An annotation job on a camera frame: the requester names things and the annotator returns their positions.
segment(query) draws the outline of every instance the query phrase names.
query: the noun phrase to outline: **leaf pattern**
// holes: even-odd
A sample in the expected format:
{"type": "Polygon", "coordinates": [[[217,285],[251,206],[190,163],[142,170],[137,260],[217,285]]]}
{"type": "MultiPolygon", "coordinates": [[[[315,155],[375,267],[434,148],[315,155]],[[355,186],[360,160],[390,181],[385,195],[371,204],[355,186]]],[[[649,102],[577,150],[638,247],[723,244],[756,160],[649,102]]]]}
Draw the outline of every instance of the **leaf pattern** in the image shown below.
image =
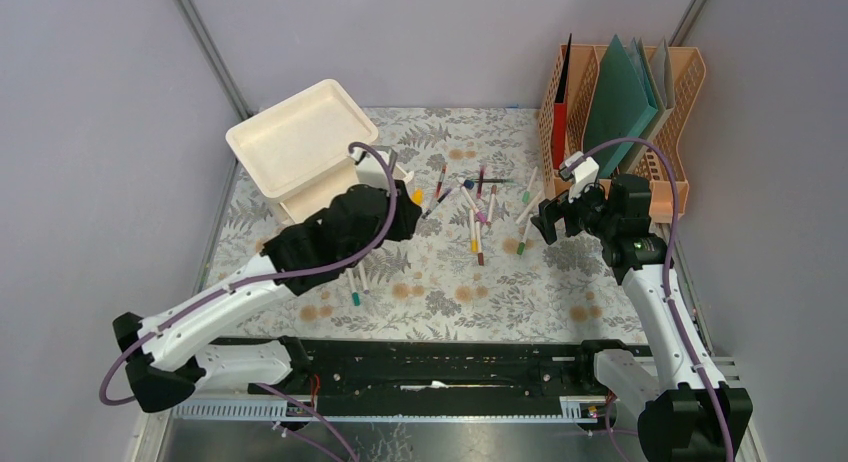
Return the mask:
{"type": "Polygon", "coordinates": [[[409,263],[409,257],[400,247],[395,247],[394,252],[386,248],[377,249],[365,261],[365,270],[378,284],[410,267],[412,264],[409,263]]]}
{"type": "Polygon", "coordinates": [[[441,123],[427,123],[424,126],[416,125],[407,129],[403,137],[398,140],[401,145],[411,145],[416,148],[426,149],[435,146],[437,142],[447,141],[451,136],[447,127],[441,123]]]}
{"type": "Polygon", "coordinates": [[[445,317],[450,317],[454,314],[462,312],[462,306],[456,303],[453,299],[445,297],[445,293],[441,290],[434,290],[427,295],[427,310],[431,314],[440,313],[445,317]]]}
{"type": "MultiPolygon", "coordinates": [[[[380,144],[394,146],[398,163],[415,170],[411,191],[422,189],[425,202],[444,164],[446,187],[455,187],[457,176],[476,178],[482,163],[491,177],[516,180],[498,186],[493,223],[483,230],[486,265],[480,267],[470,252],[466,202],[452,194],[427,220],[418,221],[412,240],[384,242],[363,260],[370,293],[360,292],[361,306],[351,302],[343,276],[251,316],[226,335],[524,342],[591,337],[644,343],[639,318],[594,238],[561,237],[548,247],[534,231],[524,254],[515,254],[523,226],[514,219],[524,209],[521,197],[530,172],[541,163],[535,110],[378,108],[365,113],[380,129],[380,144]]],[[[533,191],[539,188],[541,181],[533,191]]],[[[477,205],[488,210],[484,189],[477,205]]],[[[241,267],[257,243],[279,229],[250,176],[239,168],[207,285],[241,267]]]]}
{"type": "Polygon", "coordinates": [[[430,167],[436,172],[441,172],[445,165],[445,156],[442,154],[433,154],[427,159],[427,167],[430,167]]]}

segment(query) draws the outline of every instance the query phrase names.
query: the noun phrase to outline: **folder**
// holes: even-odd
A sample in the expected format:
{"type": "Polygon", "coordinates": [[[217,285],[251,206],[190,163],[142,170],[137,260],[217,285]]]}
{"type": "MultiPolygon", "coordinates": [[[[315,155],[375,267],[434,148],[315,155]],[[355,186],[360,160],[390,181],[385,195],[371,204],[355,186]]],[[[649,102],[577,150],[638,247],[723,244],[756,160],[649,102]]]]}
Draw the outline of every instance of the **folder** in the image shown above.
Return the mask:
{"type": "Polygon", "coordinates": [[[554,123],[551,130],[551,163],[554,170],[559,169],[565,159],[565,129],[567,126],[568,110],[565,96],[568,93],[568,63],[571,58],[571,34],[568,34],[568,44],[565,47],[562,72],[559,76],[556,96],[554,97],[554,123]]]}
{"type": "MultiPolygon", "coordinates": [[[[660,46],[654,52],[653,58],[648,60],[645,53],[645,46],[642,40],[637,44],[639,56],[646,70],[646,75],[649,82],[649,87],[656,101],[657,113],[653,120],[648,124],[642,132],[641,137],[648,142],[653,142],[657,135],[665,125],[674,110],[674,78],[671,73],[671,59],[668,54],[668,43],[665,39],[662,40],[660,46]]],[[[622,173],[630,173],[636,170],[645,152],[648,150],[644,145],[634,145],[618,164],[618,170],[622,173]]]]}
{"type": "MultiPolygon", "coordinates": [[[[583,149],[620,137],[639,137],[656,115],[645,85],[630,56],[614,36],[601,60],[595,97],[586,123],[583,149]]],[[[598,176],[608,178],[630,150],[631,143],[607,147],[593,157],[600,166],[598,176]]]]}

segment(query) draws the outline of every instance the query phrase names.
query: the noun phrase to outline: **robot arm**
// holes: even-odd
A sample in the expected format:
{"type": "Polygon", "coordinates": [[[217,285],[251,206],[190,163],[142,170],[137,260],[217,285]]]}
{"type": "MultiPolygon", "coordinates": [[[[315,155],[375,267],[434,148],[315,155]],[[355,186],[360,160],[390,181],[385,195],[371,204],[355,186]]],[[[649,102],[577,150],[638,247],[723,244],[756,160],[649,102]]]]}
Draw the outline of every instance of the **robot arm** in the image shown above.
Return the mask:
{"type": "MultiPolygon", "coordinates": [[[[563,166],[582,158],[578,152],[563,166]]],[[[583,231],[598,237],[604,261],[642,322],[657,379],[636,363],[630,352],[620,349],[595,353],[595,378],[638,416],[639,440],[648,460],[724,460],[717,417],[727,421],[735,453],[753,410],[747,391],[728,387],[689,317],[683,315],[681,325],[675,320],[672,310],[676,309],[676,314],[687,310],[673,268],[668,277],[671,297],[666,299],[663,271],[668,247],[650,232],[648,180],[621,174],[612,179],[606,194],[596,182],[597,172],[598,165],[587,158],[570,174],[561,174],[572,180],[571,188],[554,200],[542,201],[539,215],[531,219],[549,245],[556,241],[554,224],[560,219],[565,219],[567,237],[583,231]],[[690,358],[687,343],[698,356],[697,364],[690,358]],[[710,389],[696,372],[701,368],[710,389]],[[709,392],[713,390],[721,414],[711,403],[709,392]]]]}
{"type": "MultiPolygon", "coordinates": [[[[384,160],[394,159],[393,151],[385,152],[381,153],[384,160]]],[[[156,334],[128,357],[126,364],[130,387],[142,410],[158,412],[173,407],[199,389],[246,389],[249,383],[275,384],[288,376],[291,357],[279,341],[238,346],[210,343],[227,328],[270,305],[335,280],[347,267],[283,280],[273,280],[268,274],[338,262],[375,238],[386,223],[388,180],[379,163],[361,149],[351,157],[364,183],[335,197],[329,207],[303,223],[284,229],[235,273],[158,315],[141,318],[128,312],[115,319],[113,329],[122,350],[150,332],[156,334]],[[252,283],[238,284],[250,278],[254,278],[252,283]],[[225,295],[157,332],[174,314],[218,292],[225,295]]],[[[403,181],[395,181],[395,187],[396,210],[386,239],[400,241],[412,237],[421,209],[410,200],[403,181]]]]}

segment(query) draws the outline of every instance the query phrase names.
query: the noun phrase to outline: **green folder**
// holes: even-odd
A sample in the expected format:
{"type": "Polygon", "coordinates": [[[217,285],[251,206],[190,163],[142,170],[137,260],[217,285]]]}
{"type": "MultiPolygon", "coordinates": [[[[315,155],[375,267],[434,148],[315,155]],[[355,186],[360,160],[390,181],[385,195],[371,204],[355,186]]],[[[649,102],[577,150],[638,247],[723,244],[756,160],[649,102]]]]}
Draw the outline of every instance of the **green folder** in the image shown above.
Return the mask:
{"type": "MultiPolygon", "coordinates": [[[[636,72],[617,35],[601,60],[600,69],[583,137],[584,152],[607,140],[639,137],[657,113],[656,105],[652,107],[648,100],[642,74],[636,72]]],[[[600,166],[598,176],[610,177],[631,145],[626,142],[596,153],[593,157],[600,166]]]]}
{"type": "MultiPolygon", "coordinates": [[[[654,115],[654,118],[651,119],[651,122],[648,123],[647,127],[645,127],[645,130],[642,132],[640,137],[648,142],[654,142],[657,135],[659,135],[660,130],[662,130],[665,125],[666,120],[668,120],[674,110],[674,80],[671,78],[671,61],[668,58],[668,45],[666,44],[665,39],[663,39],[660,46],[657,47],[657,50],[654,52],[653,59],[648,59],[645,53],[645,46],[642,44],[642,39],[639,39],[637,48],[642,66],[645,68],[646,75],[648,76],[650,90],[654,96],[653,99],[656,102],[657,107],[657,114],[654,115]]],[[[630,147],[630,150],[627,151],[627,155],[625,155],[624,159],[621,160],[621,163],[618,164],[619,173],[629,174],[635,171],[647,151],[648,148],[644,145],[634,145],[633,147],[630,147]]]]}

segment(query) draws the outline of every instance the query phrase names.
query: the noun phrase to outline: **metal frame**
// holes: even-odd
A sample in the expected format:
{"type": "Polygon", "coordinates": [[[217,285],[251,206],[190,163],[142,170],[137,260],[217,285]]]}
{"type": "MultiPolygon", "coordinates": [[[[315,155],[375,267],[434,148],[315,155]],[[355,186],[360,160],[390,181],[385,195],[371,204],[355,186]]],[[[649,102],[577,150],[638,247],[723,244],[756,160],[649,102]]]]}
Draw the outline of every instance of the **metal frame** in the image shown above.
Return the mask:
{"type": "Polygon", "coordinates": [[[209,234],[209,240],[206,241],[206,248],[203,250],[203,258],[200,259],[200,272],[198,273],[197,281],[194,284],[195,294],[201,292],[206,286],[206,280],[209,277],[209,269],[212,268],[212,257],[215,256],[215,248],[218,245],[218,238],[221,237],[221,231],[224,229],[224,222],[227,220],[227,210],[230,205],[230,199],[233,196],[233,192],[236,190],[236,175],[238,175],[238,170],[238,160],[233,157],[232,163],[227,169],[224,191],[221,192],[221,199],[218,201],[215,226],[209,234]]]}
{"type": "Polygon", "coordinates": [[[221,58],[215,42],[212,41],[212,36],[206,30],[206,25],[203,23],[203,19],[200,18],[194,2],[192,0],[175,0],[175,2],[185,17],[188,28],[194,34],[197,43],[200,44],[200,50],[209,62],[212,72],[214,72],[215,77],[221,84],[221,88],[224,89],[224,93],[227,95],[230,105],[233,106],[233,110],[241,120],[247,120],[253,113],[247,106],[247,102],[244,101],[244,97],[242,97],[241,91],[239,91],[238,85],[233,80],[233,76],[227,69],[226,64],[224,64],[224,59],[221,58]]]}
{"type": "MultiPolygon", "coordinates": [[[[300,402],[308,402],[308,397],[295,397],[300,402]]],[[[506,416],[464,416],[464,417],[440,417],[440,416],[373,416],[373,417],[345,417],[328,415],[325,418],[330,422],[339,423],[436,423],[436,424],[597,424],[598,419],[581,418],[581,403],[595,403],[603,405],[603,397],[595,397],[590,402],[575,400],[572,397],[560,397],[562,415],[522,415],[515,417],[506,416]]],[[[287,416],[288,402],[282,399],[271,399],[263,396],[253,396],[252,399],[190,399],[174,407],[172,417],[174,419],[187,420],[236,420],[243,422],[311,422],[312,417],[287,416]]]]}
{"type": "Polygon", "coordinates": [[[130,446],[127,447],[125,462],[156,462],[165,443],[165,434],[171,423],[171,411],[158,414],[145,414],[139,411],[136,430],[133,432],[130,446]]]}
{"type": "Polygon", "coordinates": [[[697,22],[698,17],[701,15],[701,11],[704,9],[704,5],[706,5],[707,0],[691,0],[689,2],[689,6],[686,7],[686,11],[683,12],[683,17],[680,18],[680,22],[677,24],[677,28],[674,29],[674,33],[671,35],[671,40],[668,41],[668,45],[673,47],[682,47],[686,42],[686,38],[689,37],[689,32],[692,31],[692,27],[695,26],[695,22],[697,22]]]}

